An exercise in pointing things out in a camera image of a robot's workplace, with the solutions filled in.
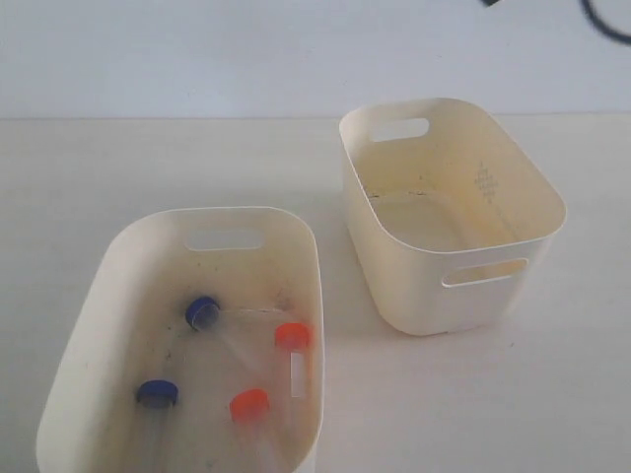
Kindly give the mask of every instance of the blue bottle cap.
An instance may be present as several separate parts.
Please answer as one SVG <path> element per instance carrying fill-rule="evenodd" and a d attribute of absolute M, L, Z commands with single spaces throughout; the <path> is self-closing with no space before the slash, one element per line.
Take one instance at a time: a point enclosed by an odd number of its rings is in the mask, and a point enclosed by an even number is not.
<path fill-rule="evenodd" d="M 219 305 L 213 298 L 204 296 L 196 299 L 186 310 L 186 323 L 195 330 L 206 330 L 219 317 Z"/>
<path fill-rule="evenodd" d="M 177 403 L 178 389 L 166 379 L 143 382 L 136 391 L 136 402 L 150 409 L 165 409 Z"/>

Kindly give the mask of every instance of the handle cutout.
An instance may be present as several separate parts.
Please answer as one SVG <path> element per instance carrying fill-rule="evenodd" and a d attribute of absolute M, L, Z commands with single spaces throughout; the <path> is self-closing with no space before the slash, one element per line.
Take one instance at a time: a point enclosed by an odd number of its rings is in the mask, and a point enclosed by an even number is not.
<path fill-rule="evenodd" d="M 460 268 L 443 278 L 443 286 L 453 288 L 469 284 L 486 283 L 500 279 L 511 278 L 526 269 L 528 260 L 525 258 L 511 259 L 499 263 L 482 266 Z"/>
<path fill-rule="evenodd" d="M 429 131 L 430 122 L 427 118 L 410 118 L 377 125 L 371 131 L 371 139 L 376 143 L 380 143 L 382 141 L 419 138 L 426 135 Z"/>
<path fill-rule="evenodd" d="M 257 249 L 265 243 L 260 230 L 196 230 L 189 233 L 184 246 L 191 251 L 213 251 L 219 249 Z"/>

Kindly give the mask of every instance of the black cable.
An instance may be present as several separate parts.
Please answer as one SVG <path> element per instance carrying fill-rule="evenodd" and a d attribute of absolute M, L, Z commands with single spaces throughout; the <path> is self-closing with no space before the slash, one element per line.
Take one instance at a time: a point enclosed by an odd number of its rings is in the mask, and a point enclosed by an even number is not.
<path fill-rule="evenodd" d="M 585 13 L 585 16 L 588 17 L 590 23 L 601 34 L 605 35 L 612 41 L 631 45 L 631 34 L 623 33 L 608 25 L 607 22 L 597 13 L 596 8 L 594 8 L 594 5 L 592 4 L 592 0 L 581 0 L 581 6 L 583 7 L 583 13 Z"/>

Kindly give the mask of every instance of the table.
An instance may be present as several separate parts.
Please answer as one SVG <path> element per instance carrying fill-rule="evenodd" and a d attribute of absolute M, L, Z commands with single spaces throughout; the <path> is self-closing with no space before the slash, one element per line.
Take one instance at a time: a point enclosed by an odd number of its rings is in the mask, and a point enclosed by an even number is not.
<path fill-rule="evenodd" d="M 160 210 L 271 205 L 318 243 L 318 471 L 627 471 L 631 114 L 500 118 L 568 222 L 502 323 L 414 338 L 378 316 L 340 205 L 335 119 L 0 121 L 0 471 L 35 432 L 109 241 Z"/>

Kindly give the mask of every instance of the white storage bin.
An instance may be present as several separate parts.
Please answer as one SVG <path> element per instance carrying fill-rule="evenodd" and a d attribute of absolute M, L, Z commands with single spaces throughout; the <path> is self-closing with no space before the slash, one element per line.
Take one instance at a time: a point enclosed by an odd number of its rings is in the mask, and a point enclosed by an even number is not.
<path fill-rule="evenodd" d="M 414 335 L 507 312 L 565 205 L 484 110 L 435 99 L 340 123 L 348 228 L 382 317 Z"/>
<path fill-rule="evenodd" d="M 161 443 L 168 460 L 160 471 L 253 471 L 234 440 L 228 409 L 238 390 L 253 386 L 221 344 L 186 331 L 183 321 L 190 302 L 205 295 L 215 298 L 227 317 L 244 311 L 269 315 L 268 324 L 247 334 L 262 364 L 275 357 L 276 318 L 286 315 L 312 328 L 309 421 L 288 463 L 291 471 L 315 471 L 323 340 L 314 236 L 285 211 L 221 208 L 155 214 L 113 241 L 42 414 L 36 443 L 41 473 L 127 471 L 127 446 L 142 416 L 134 392 L 171 357 L 177 358 L 172 375 L 179 401 Z"/>

